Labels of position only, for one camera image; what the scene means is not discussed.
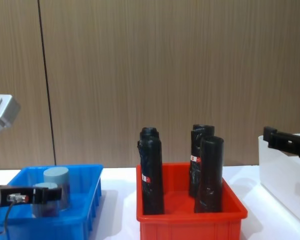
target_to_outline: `plastic crate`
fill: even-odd
[[[162,165],[164,211],[144,215],[141,167],[136,168],[136,218],[141,240],[239,240],[241,219],[248,212],[223,180],[222,212],[194,213],[195,199],[189,196],[189,163]]]
[[[10,186],[33,186],[44,181],[44,171],[55,166],[23,168]],[[71,206],[58,217],[33,218],[30,204],[13,206],[8,231],[0,240],[88,240],[101,197],[102,165],[65,165],[69,169]],[[0,231],[7,207],[0,208]]]

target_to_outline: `wire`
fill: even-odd
[[[12,209],[12,207],[15,205],[17,203],[17,201],[16,200],[14,200],[11,204],[10,204],[10,206],[9,206],[9,208],[8,208],[8,210],[6,211],[6,214],[5,214],[5,217],[4,217],[4,229],[3,229],[3,231],[0,231],[0,235],[1,234],[4,234],[5,232],[7,232],[7,228],[8,228],[8,216],[9,216],[9,213],[10,213],[10,211],[11,211],[11,209]]]

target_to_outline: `red plastic bin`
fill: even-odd
[[[229,185],[223,180],[222,212],[194,213],[189,197],[189,163],[162,165],[164,214],[144,215],[141,166],[136,167],[136,219],[141,240],[239,240],[241,219],[248,215]]]

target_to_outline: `blue plastic bin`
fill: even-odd
[[[33,186],[44,181],[44,171],[55,166],[23,168],[10,186]],[[65,165],[69,169],[71,206],[58,217],[33,218],[31,205],[13,206],[8,231],[0,240],[88,240],[101,197],[102,165]],[[0,208],[0,231],[8,207]]]

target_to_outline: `table surface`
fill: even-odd
[[[0,170],[0,185],[19,170]],[[261,184],[258,166],[225,166],[223,177],[248,210],[241,240],[300,240],[300,221]],[[136,219],[136,169],[105,168],[102,197],[90,240],[139,240]]]

